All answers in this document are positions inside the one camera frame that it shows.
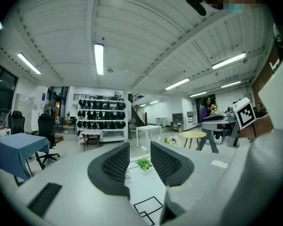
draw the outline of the white ceiling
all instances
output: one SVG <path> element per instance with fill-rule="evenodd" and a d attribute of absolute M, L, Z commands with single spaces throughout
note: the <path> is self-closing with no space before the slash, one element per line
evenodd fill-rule
<path fill-rule="evenodd" d="M 273 41 L 267 8 L 234 14 L 205 6 L 200 16 L 185 0 L 19 0 L 2 21 L 0 64 L 46 86 L 187 95 L 248 85 Z M 104 76 L 96 74 L 95 43 L 105 46 Z M 19 52 L 42 74 L 28 70 Z M 241 52 L 244 63 L 212 70 Z M 164 90 L 184 78 L 190 82 Z"/>

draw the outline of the floor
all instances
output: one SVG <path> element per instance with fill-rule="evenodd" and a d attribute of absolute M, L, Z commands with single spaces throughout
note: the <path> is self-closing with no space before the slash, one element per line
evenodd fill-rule
<path fill-rule="evenodd" d="M 194 131 L 198 131 L 200 130 L 199 127 L 193 128 L 192 130 Z M 67 157 L 69 155 L 75 154 L 75 153 L 83 153 L 83 144 L 78 145 L 77 142 L 77 135 L 74 134 L 73 132 L 73 127 L 66 127 L 64 128 L 65 133 L 63 133 L 63 137 L 64 139 L 57 143 L 56 147 L 52 150 L 50 150 L 50 153 L 59 153 L 60 157 L 58 158 L 58 160 L 61 160 L 64 157 Z M 164 140 L 165 137 L 169 137 L 169 136 L 175 136 L 176 132 L 175 131 L 170 131 L 169 127 L 163 128 L 163 133 L 162 133 L 162 140 Z M 156 141 L 158 140 L 160 136 L 160 132 L 159 130 L 154 131 L 152 133 L 152 140 Z M 183 138 L 180 139 L 182 142 L 182 146 L 184 145 L 185 140 Z M 141 146 L 143 145 L 145 141 L 145 133 L 144 132 L 140 132 L 140 147 L 136 148 L 136 136 L 132 135 L 132 140 L 129 140 L 130 142 L 130 158 L 134 158 L 134 157 L 139 157 L 142 155 L 146 155 L 148 154 Z M 248 144 L 248 140 L 246 138 L 241 138 L 239 139 L 240 142 L 240 146 L 244 145 L 244 144 Z M 122 144 L 123 142 L 111 142 L 111 143 L 104 143 L 103 146 L 110 146 L 110 145 L 115 145 L 115 144 Z M 88 147 L 86 147 L 86 151 L 88 150 L 93 150 L 95 148 L 97 148 L 98 145 L 89 145 Z M 196 140 L 193 140 L 192 145 L 191 145 L 191 150 L 195 150 L 197 147 L 197 142 Z M 225 142 L 223 142 L 220 145 L 217 145 L 218 149 L 219 149 L 219 153 L 225 156 L 228 156 L 230 158 L 232 158 L 234 152 L 235 152 L 235 148 L 229 148 L 226 146 Z M 211 152 L 211 148 L 209 145 L 205 144 L 204 148 L 202 150 L 203 153 L 212 153 Z M 49 168 L 50 165 L 52 163 L 54 163 L 55 161 L 53 160 L 47 160 L 45 163 L 45 169 Z M 32 173 L 35 175 L 38 172 L 41 171 L 41 168 L 38 164 L 38 162 L 36 161 L 35 155 L 32 156 L 31 159 L 28 160 L 28 163 L 30 165 L 30 168 L 32 170 Z M 7 194 L 13 194 L 15 193 L 15 191 L 17 190 L 17 185 L 15 183 L 14 177 L 1 170 L 0 169 L 0 186 L 2 188 L 3 191 L 5 191 Z"/>

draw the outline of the small table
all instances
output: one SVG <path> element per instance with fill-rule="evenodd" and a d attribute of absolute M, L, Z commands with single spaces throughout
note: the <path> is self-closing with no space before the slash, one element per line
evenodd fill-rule
<path fill-rule="evenodd" d="M 0 137 L 0 168 L 14 175 L 16 183 L 19 184 L 17 177 L 24 180 L 31 177 L 25 168 L 26 159 L 35 154 L 44 169 L 37 152 L 48 152 L 49 147 L 50 142 L 46 137 L 25 133 Z"/>
<path fill-rule="evenodd" d="M 102 146 L 100 140 L 103 139 L 104 133 L 102 130 L 97 130 L 97 129 L 88 129 L 88 130 L 83 130 L 80 134 L 79 134 L 79 144 L 80 144 L 80 140 L 84 140 L 85 144 L 84 144 L 84 151 L 85 151 L 85 147 L 87 145 L 88 147 L 88 141 L 90 141 L 93 138 L 89 138 L 89 136 L 97 136 L 96 139 L 98 140 L 98 142 L 100 143 L 100 145 Z"/>
<path fill-rule="evenodd" d="M 148 138 L 149 138 L 149 131 L 150 133 L 150 140 L 152 140 L 152 131 L 160 129 L 160 138 L 161 134 L 162 134 L 162 129 L 161 126 L 140 126 L 140 127 L 136 127 L 136 147 L 140 147 L 139 145 L 139 135 L 138 135 L 138 131 L 145 131 L 146 132 L 146 152 L 149 151 L 149 147 L 148 147 Z"/>
<path fill-rule="evenodd" d="M 200 147 L 199 147 L 199 138 L 203 138 L 205 137 L 207 134 L 205 132 L 202 131 L 185 131 L 185 132 L 181 132 L 179 133 L 180 137 L 184 137 L 186 138 L 185 143 L 184 143 L 184 147 L 185 145 L 187 145 L 188 139 L 190 139 L 190 146 L 189 149 L 191 148 L 191 144 L 192 144 L 192 140 L 196 139 L 197 140 L 197 151 L 200 151 Z"/>

